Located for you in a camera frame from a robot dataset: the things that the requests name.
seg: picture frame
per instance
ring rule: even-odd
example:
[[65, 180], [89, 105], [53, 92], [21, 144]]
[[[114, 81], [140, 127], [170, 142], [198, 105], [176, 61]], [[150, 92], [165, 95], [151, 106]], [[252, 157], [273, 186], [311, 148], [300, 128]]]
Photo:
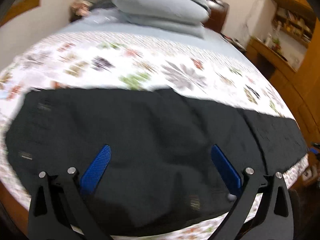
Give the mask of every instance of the picture frame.
[[15, 18], [16, 16], [36, 8], [40, 5], [40, 0], [16, 0], [8, 10], [5, 17], [0, 21], [0, 27]]

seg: stacked pillow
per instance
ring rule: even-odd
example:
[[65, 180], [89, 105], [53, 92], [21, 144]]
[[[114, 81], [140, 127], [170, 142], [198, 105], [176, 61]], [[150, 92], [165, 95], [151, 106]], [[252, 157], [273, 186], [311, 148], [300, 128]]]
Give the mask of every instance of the stacked pillow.
[[204, 37], [202, 22], [209, 18], [206, 0], [112, 0], [133, 24]]

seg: white wall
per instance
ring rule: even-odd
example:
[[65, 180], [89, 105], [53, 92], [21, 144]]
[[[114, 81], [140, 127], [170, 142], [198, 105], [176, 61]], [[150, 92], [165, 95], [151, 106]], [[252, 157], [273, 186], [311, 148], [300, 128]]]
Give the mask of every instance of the white wall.
[[[265, 0], [222, 0], [230, 5], [228, 17], [226, 19], [222, 33], [238, 39], [243, 45], [249, 41], [255, 26], [260, 18]], [[253, 5], [256, 5], [252, 17], [248, 21], [249, 33], [243, 30], [243, 24], [250, 13]]]
[[40, 39], [69, 23], [73, 0], [41, 0], [40, 7], [27, 11], [0, 27], [0, 70]]
[[308, 49], [283, 32], [279, 32], [279, 40], [282, 54], [288, 60], [288, 63], [294, 66], [295, 58], [299, 60], [299, 64], [296, 67], [298, 69]]
[[277, 4], [274, 0], [265, 0], [260, 17], [256, 23], [255, 29], [252, 32], [252, 35], [264, 40], [268, 33], [272, 33], [272, 20], [275, 16], [277, 10]]

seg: light blue blanket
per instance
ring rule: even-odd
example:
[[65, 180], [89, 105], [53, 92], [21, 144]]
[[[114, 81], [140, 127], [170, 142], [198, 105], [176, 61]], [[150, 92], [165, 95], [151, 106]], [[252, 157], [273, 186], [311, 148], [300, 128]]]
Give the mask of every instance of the light blue blanket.
[[124, 23], [125, 20], [117, 18], [116, 9], [108, 9], [108, 14], [113, 16], [113, 20], [107, 21], [103, 24], [95, 24], [89, 18], [85, 20], [76, 21], [67, 27], [61, 29], [59, 33], [67, 32], [87, 32], [87, 31], [103, 31], [103, 32], [117, 32], [117, 33], [131, 33], [144, 36], [153, 36], [159, 39], [180, 42], [183, 44], [198, 47], [200, 49], [208, 49], [219, 53], [221, 55], [232, 57], [240, 62], [253, 66], [252, 63], [235, 47], [225, 41], [218, 33], [205, 29], [205, 38], [197, 38], [195, 36], [175, 33], [161, 30], [158, 28], [134, 25]]

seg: blue textured pad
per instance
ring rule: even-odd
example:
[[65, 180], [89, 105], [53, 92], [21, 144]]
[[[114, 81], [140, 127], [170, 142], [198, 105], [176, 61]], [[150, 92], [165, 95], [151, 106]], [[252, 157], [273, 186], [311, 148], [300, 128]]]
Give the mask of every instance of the blue textured pad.
[[111, 148], [105, 145], [80, 179], [80, 194], [89, 195], [97, 187], [111, 159]]
[[211, 160], [229, 192], [239, 197], [242, 193], [241, 177], [217, 145], [213, 145], [211, 148]]
[[309, 151], [314, 153], [315, 155], [318, 155], [319, 154], [319, 151], [313, 147], [309, 148]]

